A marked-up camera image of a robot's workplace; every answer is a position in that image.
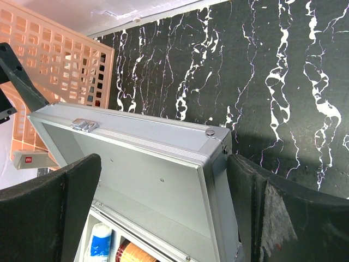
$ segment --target black marble wall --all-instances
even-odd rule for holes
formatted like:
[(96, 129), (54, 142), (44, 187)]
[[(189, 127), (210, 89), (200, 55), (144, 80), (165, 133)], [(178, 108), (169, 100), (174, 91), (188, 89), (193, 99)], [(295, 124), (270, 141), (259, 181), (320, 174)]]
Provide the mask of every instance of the black marble wall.
[(223, 2), (101, 37), (110, 108), (229, 127), (234, 153), (348, 198), (348, 4)]

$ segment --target case latch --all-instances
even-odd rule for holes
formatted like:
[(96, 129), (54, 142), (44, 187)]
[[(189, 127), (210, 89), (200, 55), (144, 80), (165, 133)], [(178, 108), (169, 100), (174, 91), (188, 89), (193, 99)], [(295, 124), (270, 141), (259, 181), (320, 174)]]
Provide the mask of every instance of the case latch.
[(70, 127), (74, 130), (83, 131), (86, 133), (91, 132), (92, 130), (95, 130), (99, 127), (99, 125), (96, 122), (92, 122), (90, 120), (78, 118), (70, 124)]

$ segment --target shelf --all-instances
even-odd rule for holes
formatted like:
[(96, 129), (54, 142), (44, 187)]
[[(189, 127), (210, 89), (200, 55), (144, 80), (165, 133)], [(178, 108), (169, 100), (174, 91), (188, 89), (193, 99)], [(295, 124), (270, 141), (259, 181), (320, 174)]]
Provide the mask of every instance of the shelf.
[(90, 209), (74, 262), (83, 262), (85, 251), (89, 245), (89, 240), (91, 238), (92, 228), (100, 222), (104, 223), (105, 225), (107, 225), (113, 230), (112, 239), (111, 239), (110, 257), (108, 259), (109, 262), (115, 262), (117, 249), (125, 240), (132, 242), (133, 244), (135, 244), (142, 250), (146, 251), (148, 254), (150, 254), (151, 256), (153, 256), (154, 258), (156, 258), (161, 262), (174, 261), (165, 257), (163, 254), (155, 250), (151, 245), (144, 243), (143, 241), (130, 235), (124, 229), (116, 225), (113, 221), (101, 215), (99, 212), (94, 211), (93, 209)]

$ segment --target screw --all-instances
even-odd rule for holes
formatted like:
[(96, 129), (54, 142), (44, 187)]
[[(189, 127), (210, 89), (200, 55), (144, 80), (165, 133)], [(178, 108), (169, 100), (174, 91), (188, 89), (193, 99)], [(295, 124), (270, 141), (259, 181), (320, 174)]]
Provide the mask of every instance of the screw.
[(136, 18), (134, 18), (132, 21), (138, 23), (138, 22), (141, 21), (141, 19), (140, 19), (139, 17), (136, 17)]
[(212, 129), (206, 130), (207, 136), (213, 136), (214, 134), (215, 134), (215, 131), (213, 131)]

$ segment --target bolt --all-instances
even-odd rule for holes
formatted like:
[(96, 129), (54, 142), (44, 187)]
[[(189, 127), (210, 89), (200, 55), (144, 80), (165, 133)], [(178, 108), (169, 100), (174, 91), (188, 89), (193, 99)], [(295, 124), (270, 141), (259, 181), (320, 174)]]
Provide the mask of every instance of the bolt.
[(207, 136), (213, 136), (214, 134), (215, 134), (215, 131), (213, 131), (212, 129), (206, 130)]

